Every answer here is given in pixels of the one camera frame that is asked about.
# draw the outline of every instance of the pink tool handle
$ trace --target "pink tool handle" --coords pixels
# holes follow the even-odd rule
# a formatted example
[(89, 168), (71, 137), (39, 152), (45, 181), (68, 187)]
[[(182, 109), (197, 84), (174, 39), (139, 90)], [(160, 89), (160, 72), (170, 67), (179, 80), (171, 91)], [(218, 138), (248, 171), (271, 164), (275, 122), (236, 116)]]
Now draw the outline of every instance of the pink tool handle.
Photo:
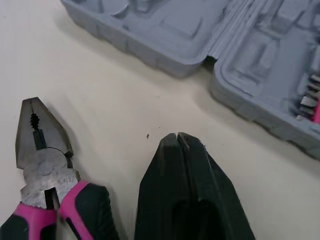
[(44, 240), (56, 237), (57, 213), (19, 203), (0, 228), (0, 239)]
[(320, 102), (318, 102), (318, 105), (315, 108), (312, 121), (316, 124), (320, 124)]
[(88, 182), (83, 180), (79, 181), (62, 200), (59, 213), (63, 219), (67, 221), (69, 219), (72, 222), (71, 224), (73, 227), (71, 226), (71, 228), (78, 238), (80, 237), (80, 239), (83, 240), (92, 240), (93, 237), (88, 231), (76, 208), (76, 197), (87, 185)]
[(78, 239), (119, 240), (104, 186), (79, 181), (63, 198), (59, 213)]

